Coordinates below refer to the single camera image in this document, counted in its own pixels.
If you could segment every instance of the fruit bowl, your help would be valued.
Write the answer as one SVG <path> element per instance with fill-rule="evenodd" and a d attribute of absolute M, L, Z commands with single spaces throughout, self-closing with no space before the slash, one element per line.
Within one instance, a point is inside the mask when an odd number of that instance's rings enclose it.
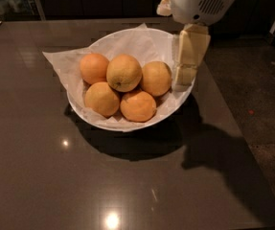
<path fill-rule="evenodd" d="M 101 54 L 107 55 L 109 58 L 111 58 L 112 55 L 109 55 L 110 53 L 104 51 L 104 49 L 108 49 L 108 47 L 104 47 L 104 45 L 111 45 L 113 44 L 113 41 L 117 41 L 120 38 L 129 38 L 129 36 L 135 30 L 136 29 L 127 29 L 116 32 L 114 34 L 109 34 L 93 43 L 91 46 L 89 46 L 89 48 L 92 50 L 99 51 Z M 139 28 L 138 30 L 139 34 L 142 33 L 149 37 L 152 43 L 151 49 L 155 51 L 156 59 L 164 61 L 172 69 L 174 66 L 172 56 L 173 35 L 161 30 L 151 29 L 147 27 Z M 131 54 L 141 54 L 140 51 L 143 49 L 143 45 L 140 45 L 141 43 L 134 44 L 131 43 L 131 41 L 127 41 L 127 43 L 129 44 L 129 46 L 122 45 L 123 49 L 129 47 Z M 140 60 L 142 66 L 145 64 L 145 61 L 147 60 Z M 70 94 L 70 91 L 67 91 L 67 96 L 69 103 L 74 109 L 74 111 L 91 126 L 111 131 L 129 132 L 153 126 L 171 116 L 186 101 L 187 97 L 190 95 L 192 91 L 194 83 L 195 81 L 193 81 L 193 84 L 185 92 L 175 92 L 172 91 L 172 89 L 170 89 L 170 91 L 167 92 L 164 96 L 157 99 L 156 114 L 150 120 L 144 123 L 130 122 L 122 116 L 121 112 L 117 112 L 114 116 L 107 119 L 89 110 L 89 108 L 81 106 L 81 104 L 78 103 L 76 99 Z"/>

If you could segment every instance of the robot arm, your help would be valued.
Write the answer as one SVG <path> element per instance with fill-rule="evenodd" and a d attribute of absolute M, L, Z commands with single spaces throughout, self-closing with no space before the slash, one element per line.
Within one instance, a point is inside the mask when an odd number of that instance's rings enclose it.
<path fill-rule="evenodd" d="M 195 78 L 211 37 L 208 27 L 218 22 L 235 0 L 162 0 L 157 13 L 184 24 L 179 34 L 173 89 L 185 91 Z"/>

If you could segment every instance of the dark floor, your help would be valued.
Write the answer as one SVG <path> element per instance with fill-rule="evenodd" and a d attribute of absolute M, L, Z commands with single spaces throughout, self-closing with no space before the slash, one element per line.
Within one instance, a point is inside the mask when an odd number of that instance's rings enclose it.
<path fill-rule="evenodd" d="M 275 47 L 260 36 L 215 39 L 205 62 L 275 195 Z"/>

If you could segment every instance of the dark background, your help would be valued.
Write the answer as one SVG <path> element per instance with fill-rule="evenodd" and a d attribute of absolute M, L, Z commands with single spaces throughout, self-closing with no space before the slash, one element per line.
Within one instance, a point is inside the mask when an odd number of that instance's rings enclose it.
<path fill-rule="evenodd" d="M 47 19 L 157 16 L 160 0 L 41 0 Z M 275 0 L 237 0 L 213 34 L 266 34 L 275 19 Z"/>

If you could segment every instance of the table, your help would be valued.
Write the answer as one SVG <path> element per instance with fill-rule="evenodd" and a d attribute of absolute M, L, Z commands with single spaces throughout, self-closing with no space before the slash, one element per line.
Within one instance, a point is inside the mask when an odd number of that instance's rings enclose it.
<path fill-rule="evenodd" d="M 4 22 L 0 26 L 0 229 L 275 227 L 275 197 L 207 66 L 156 126 L 95 128 L 70 107 L 42 55 L 171 18 Z"/>

